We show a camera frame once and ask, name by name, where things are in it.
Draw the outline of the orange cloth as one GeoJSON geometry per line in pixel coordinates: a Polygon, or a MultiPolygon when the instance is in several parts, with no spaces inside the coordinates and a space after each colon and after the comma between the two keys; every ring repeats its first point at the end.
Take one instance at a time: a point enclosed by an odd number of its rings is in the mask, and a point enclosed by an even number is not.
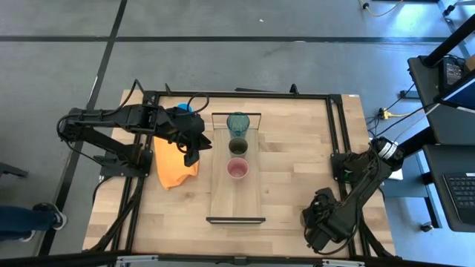
{"type": "Polygon", "coordinates": [[[177,149],[175,143],[168,144],[166,140],[154,137],[154,153],[157,175],[164,189],[177,187],[189,177],[197,176],[199,162],[186,167],[185,154],[177,149]]]}

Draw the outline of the black laptop keyboard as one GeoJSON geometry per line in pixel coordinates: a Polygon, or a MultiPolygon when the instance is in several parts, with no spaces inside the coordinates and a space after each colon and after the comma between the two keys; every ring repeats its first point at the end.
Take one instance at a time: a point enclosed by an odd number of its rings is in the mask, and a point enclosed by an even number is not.
{"type": "Polygon", "coordinates": [[[475,173],[444,174],[443,180],[459,220],[475,225],[475,173]]]}

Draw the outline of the olive green cup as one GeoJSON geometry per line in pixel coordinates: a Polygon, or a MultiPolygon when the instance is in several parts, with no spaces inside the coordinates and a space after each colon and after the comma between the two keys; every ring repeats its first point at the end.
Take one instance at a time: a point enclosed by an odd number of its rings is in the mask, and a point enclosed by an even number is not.
{"type": "Polygon", "coordinates": [[[243,137],[234,137],[229,141],[228,149],[231,157],[244,158],[248,150],[248,142],[243,137]]]}

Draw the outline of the black power adapter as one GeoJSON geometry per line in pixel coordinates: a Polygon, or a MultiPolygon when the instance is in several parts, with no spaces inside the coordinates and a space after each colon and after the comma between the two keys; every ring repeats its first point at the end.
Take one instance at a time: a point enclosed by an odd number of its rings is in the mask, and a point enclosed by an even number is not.
{"type": "Polygon", "coordinates": [[[439,86],[440,92],[449,89],[465,74],[465,63],[455,56],[445,57],[439,63],[439,86]]]}

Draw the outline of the pink cup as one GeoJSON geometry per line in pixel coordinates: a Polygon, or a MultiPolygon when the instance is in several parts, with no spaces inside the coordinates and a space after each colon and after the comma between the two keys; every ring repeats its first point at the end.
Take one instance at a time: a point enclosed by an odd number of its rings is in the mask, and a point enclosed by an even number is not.
{"type": "Polygon", "coordinates": [[[226,165],[227,174],[233,179],[242,179],[249,172],[248,162],[244,158],[231,158],[226,165]]]}

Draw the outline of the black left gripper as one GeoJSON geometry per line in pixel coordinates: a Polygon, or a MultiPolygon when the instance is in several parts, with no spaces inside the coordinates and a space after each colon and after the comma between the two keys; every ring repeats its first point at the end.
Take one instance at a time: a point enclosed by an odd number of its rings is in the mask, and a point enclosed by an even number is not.
{"type": "Polygon", "coordinates": [[[159,112],[159,137],[188,149],[184,164],[191,167],[200,159],[199,151],[212,148],[212,141],[203,135],[205,125],[199,114],[180,108],[162,109],[159,112]]]}

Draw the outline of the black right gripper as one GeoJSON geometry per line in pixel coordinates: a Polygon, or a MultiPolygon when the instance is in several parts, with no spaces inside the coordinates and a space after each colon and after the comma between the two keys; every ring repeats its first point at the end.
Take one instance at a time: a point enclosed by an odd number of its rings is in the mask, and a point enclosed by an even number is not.
{"type": "Polygon", "coordinates": [[[322,188],[315,192],[306,208],[309,213],[304,239],[316,254],[339,252],[347,243],[331,252],[322,250],[330,240],[340,243],[353,238],[353,193],[338,201],[331,188],[322,188]]]}

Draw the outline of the black tablet with blue screen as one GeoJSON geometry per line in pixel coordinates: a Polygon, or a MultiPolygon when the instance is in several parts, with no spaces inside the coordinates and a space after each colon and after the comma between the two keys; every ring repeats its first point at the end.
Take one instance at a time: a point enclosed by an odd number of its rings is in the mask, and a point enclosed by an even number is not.
{"type": "Polygon", "coordinates": [[[475,69],[433,98],[437,104],[475,113],[475,69]]]}

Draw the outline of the black chair leg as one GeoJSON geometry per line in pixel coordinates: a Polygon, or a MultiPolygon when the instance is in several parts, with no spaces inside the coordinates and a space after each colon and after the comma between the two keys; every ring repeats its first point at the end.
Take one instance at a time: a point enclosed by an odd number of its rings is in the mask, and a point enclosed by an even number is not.
{"type": "Polygon", "coordinates": [[[27,177],[28,172],[20,168],[13,167],[12,165],[8,165],[6,163],[0,162],[0,178],[4,174],[11,174],[17,177],[25,178],[27,177]]]}

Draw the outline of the person's legs and shoes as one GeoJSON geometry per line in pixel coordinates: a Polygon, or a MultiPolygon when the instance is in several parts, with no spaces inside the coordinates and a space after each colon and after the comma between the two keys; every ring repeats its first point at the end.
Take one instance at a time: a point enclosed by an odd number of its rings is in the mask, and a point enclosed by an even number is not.
{"type": "Polygon", "coordinates": [[[49,202],[35,204],[31,209],[0,205],[0,242],[30,241],[37,231],[61,230],[68,218],[49,202]]]}

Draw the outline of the black metal pole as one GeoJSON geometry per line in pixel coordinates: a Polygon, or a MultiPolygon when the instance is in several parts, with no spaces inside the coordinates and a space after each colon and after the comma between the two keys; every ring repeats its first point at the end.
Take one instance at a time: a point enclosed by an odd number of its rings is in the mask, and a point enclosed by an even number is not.
{"type": "Polygon", "coordinates": [[[459,45],[475,30],[475,14],[455,30],[443,43],[440,44],[429,56],[422,60],[426,67],[432,67],[437,64],[446,54],[459,45]]]}

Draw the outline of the teal transparent tumbler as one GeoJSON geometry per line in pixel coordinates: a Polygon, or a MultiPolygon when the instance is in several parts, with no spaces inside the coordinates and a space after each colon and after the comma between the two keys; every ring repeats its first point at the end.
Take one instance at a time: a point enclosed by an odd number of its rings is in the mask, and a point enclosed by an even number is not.
{"type": "Polygon", "coordinates": [[[231,138],[234,137],[245,137],[246,132],[250,125],[249,117],[241,112],[235,112],[228,116],[226,120],[227,128],[231,138]]]}

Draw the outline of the silver metal bracket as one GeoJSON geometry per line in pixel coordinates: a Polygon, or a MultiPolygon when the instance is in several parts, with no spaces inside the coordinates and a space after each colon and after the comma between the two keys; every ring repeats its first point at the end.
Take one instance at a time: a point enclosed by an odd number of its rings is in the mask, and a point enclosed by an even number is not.
{"type": "Polygon", "coordinates": [[[200,263],[228,263],[234,266],[247,266],[250,264],[301,264],[315,265],[317,267],[367,267],[362,261],[334,260],[305,257],[250,257],[250,256],[212,256],[190,254],[160,254],[160,255],[134,255],[120,256],[116,263],[146,263],[146,262],[200,262],[200,263]]]}

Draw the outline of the black aluminium table frame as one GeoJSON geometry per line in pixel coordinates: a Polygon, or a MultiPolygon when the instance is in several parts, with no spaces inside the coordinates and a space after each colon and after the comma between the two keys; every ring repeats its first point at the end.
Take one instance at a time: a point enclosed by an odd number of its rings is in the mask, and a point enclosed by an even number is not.
{"type": "Polygon", "coordinates": [[[330,167],[334,150],[365,152],[369,136],[356,95],[212,92],[198,99],[207,137],[213,137],[213,113],[251,112],[259,124],[258,188],[261,224],[211,224],[212,152],[200,155],[198,174],[164,189],[157,174],[145,179],[137,216],[130,216],[119,238],[132,251],[158,254],[162,260],[317,264],[321,256],[307,247],[301,210],[320,188],[338,187],[330,167]]]}

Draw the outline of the black desk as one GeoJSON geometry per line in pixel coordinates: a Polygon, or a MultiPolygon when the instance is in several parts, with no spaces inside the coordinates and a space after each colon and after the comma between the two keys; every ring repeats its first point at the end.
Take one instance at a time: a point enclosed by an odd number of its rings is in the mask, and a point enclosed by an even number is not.
{"type": "MultiPolygon", "coordinates": [[[[418,57],[409,58],[407,63],[422,104],[429,105],[439,94],[439,71],[425,67],[418,57]]],[[[427,115],[427,120],[438,143],[475,145],[475,113],[440,105],[427,115]]]]}
{"type": "Polygon", "coordinates": [[[459,220],[443,180],[444,174],[475,173],[475,146],[425,145],[423,152],[449,228],[452,231],[475,233],[475,225],[459,220]]]}

